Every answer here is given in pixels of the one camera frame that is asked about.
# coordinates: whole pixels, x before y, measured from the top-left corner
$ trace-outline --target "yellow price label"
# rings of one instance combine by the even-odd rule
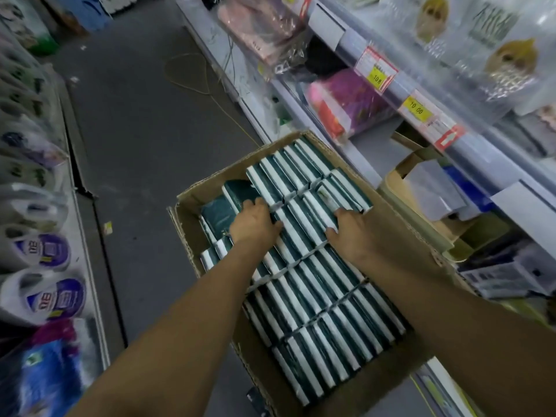
[[[423,104],[421,104],[414,97],[408,97],[402,105],[406,107],[417,120],[423,123],[433,115],[432,112],[426,109]]]
[[[367,76],[367,80],[374,86],[375,89],[380,89],[382,83],[386,80],[386,75],[377,66],[374,66]]]

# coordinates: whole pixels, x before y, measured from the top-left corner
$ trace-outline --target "left hand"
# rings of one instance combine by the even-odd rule
[[[272,223],[268,205],[257,197],[254,204],[250,200],[243,203],[243,209],[230,225],[230,236],[234,245],[249,244],[266,253],[276,243],[283,226],[282,221]]]

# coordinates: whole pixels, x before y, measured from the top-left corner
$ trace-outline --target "electrical wire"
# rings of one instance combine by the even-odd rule
[[[413,375],[409,375],[409,377],[411,378],[411,380],[415,384],[415,387],[417,388],[417,391],[419,391],[419,393],[421,394],[421,397],[423,398],[423,401],[425,401],[425,404],[429,408],[430,413],[433,415],[433,417],[436,417],[436,413],[434,412],[433,408],[430,406],[429,401],[427,400],[427,397],[425,396],[425,394],[421,390],[421,387],[417,384],[417,381],[413,378]]]
[[[223,70],[226,70],[226,67],[227,67],[227,65],[228,65],[228,63],[229,63],[229,61],[230,61],[230,58],[231,58],[231,59],[232,59],[232,65],[233,65],[233,80],[234,80],[234,84],[235,84],[236,69],[235,69],[235,65],[234,65],[234,63],[233,63],[233,54],[232,54],[233,44],[231,43],[231,41],[229,41],[229,42],[230,42],[230,52],[228,53],[228,56],[227,56],[227,58],[226,58],[226,62],[225,62],[225,65],[224,65],[224,67],[223,67]],[[191,87],[191,86],[184,85],[183,83],[180,83],[180,82],[178,82],[177,80],[175,80],[175,79],[171,76],[171,74],[168,72],[168,65],[169,65],[170,63],[176,61],[176,60],[179,59],[179,58],[187,57],[187,56],[190,56],[190,55],[198,55],[198,56],[200,56],[200,57],[203,59],[203,61],[205,62],[205,65],[204,65],[203,69],[205,70],[205,85],[206,85],[206,91],[201,90],[201,89],[197,89],[197,88],[194,88],[194,87]],[[168,60],[165,61],[164,66],[163,66],[163,74],[164,74],[164,78],[165,78],[167,81],[169,81],[169,82],[172,83],[172,84],[175,84],[176,86],[179,86],[180,88],[183,88],[183,89],[186,89],[186,90],[192,90],[193,92],[197,92],[197,93],[200,94],[200,95],[209,96],[209,97],[212,99],[212,101],[219,107],[219,109],[220,109],[224,114],[226,114],[226,116],[227,116],[230,120],[232,120],[232,121],[234,122],[234,124],[237,125],[237,126],[240,128],[240,130],[241,130],[242,132],[244,132],[244,133],[247,135],[247,137],[248,137],[249,139],[251,139],[251,141],[253,141],[253,143],[254,143],[256,146],[260,146],[260,143],[257,142],[257,140],[255,140],[255,139],[247,132],[247,130],[245,130],[245,129],[242,127],[242,125],[240,125],[240,123],[238,123],[231,115],[229,115],[228,112],[226,112],[226,110],[218,103],[218,101],[216,100],[216,98],[214,98],[214,95],[211,93],[211,91],[210,91],[210,86],[209,86],[209,84],[208,84],[208,83],[209,83],[209,80],[208,80],[208,79],[209,79],[209,76],[208,76],[209,74],[208,74],[208,71],[207,71],[207,67],[208,67],[208,66],[209,66],[209,63],[207,62],[207,59],[206,59],[205,56],[202,55],[201,53],[184,53],[184,54],[178,54],[178,55],[174,55],[173,57],[170,57]],[[222,76],[219,77],[217,84],[220,83],[220,82],[222,82]]]

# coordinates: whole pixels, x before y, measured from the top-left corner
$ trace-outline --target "purple label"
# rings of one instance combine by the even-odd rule
[[[39,234],[25,240],[15,241],[16,247],[34,263],[48,268],[55,268],[66,263],[70,256],[70,246],[65,238],[56,234]]]
[[[47,312],[47,320],[72,317],[85,304],[85,286],[80,280],[66,278],[37,294],[27,296],[27,304],[33,313]]]

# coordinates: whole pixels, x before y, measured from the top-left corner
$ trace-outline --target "yellow cable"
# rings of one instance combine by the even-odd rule
[[[199,89],[196,89],[196,88],[192,88],[192,87],[190,87],[190,86],[184,85],[183,83],[177,82],[176,80],[174,80],[174,79],[170,76],[170,73],[168,73],[168,71],[167,71],[168,65],[169,65],[172,61],[177,60],[178,58],[182,58],[182,57],[185,57],[185,56],[189,56],[189,55],[199,55],[199,56],[203,59],[203,61],[205,62],[205,67],[204,67],[204,69],[205,69],[205,83],[206,83],[206,87],[207,87],[207,90],[206,90],[206,91],[199,90]],[[218,101],[214,98],[214,96],[213,96],[212,93],[210,92],[210,87],[209,87],[209,84],[208,84],[208,83],[209,83],[209,80],[208,80],[208,79],[209,79],[209,76],[208,76],[208,72],[207,72],[207,67],[208,67],[208,62],[207,62],[207,60],[206,60],[206,58],[205,58],[204,55],[202,55],[202,54],[200,54],[200,53],[185,53],[185,54],[175,55],[175,56],[169,58],[168,60],[166,60],[166,62],[164,63],[163,72],[164,72],[164,77],[165,77],[166,80],[168,80],[170,83],[175,84],[176,86],[179,86],[180,88],[183,88],[183,89],[192,90],[193,92],[197,92],[197,93],[200,94],[200,95],[207,95],[207,96],[210,96],[211,99],[214,101],[214,103],[215,103],[216,105],[218,105],[219,109],[220,109],[224,114],[226,114],[226,116],[227,116],[230,120],[232,120],[232,121],[234,122],[234,124],[237,125],[237,126],[241,129],[241,131],[244,132],[244,133],[247,135],[247,137],[253,141],[253,143],[254,143],[256,146],[260,146],[260,144],[259,144],[259,143],[258,143],[258,142],[257,142],[257,141],[256,141],[256,140],[255,140],[255,139],[254,139],[242,126],[241,126],[241,125],[240,125],[240,123],[238,123],[237,121],[235,121],[234,118],[233,118],[231,115],[229,115],[228,112],[226,112],[226,110],[224,110],[223,107],[222,107],[222,106],[218,103]]]
[[[419,391],[419,393],[421,394],[423,400],[425,401],[425,404],[427,405],[427,407],[429,407],[430,413],[433,415],[433,417],[436,417],[436,413],[434,412],[433,408],[430,406],[429,401],[427,400],[427,397],[425,396],[425,394],[423,393],[423,391],[421,390],[421,388],[419,387],[419,385],[417,384],[417,382],[413,378],[413,375],[409,375],[409,377],[411,378],[411,380],[415,384],[415,387],[417,388],[417,391]]]

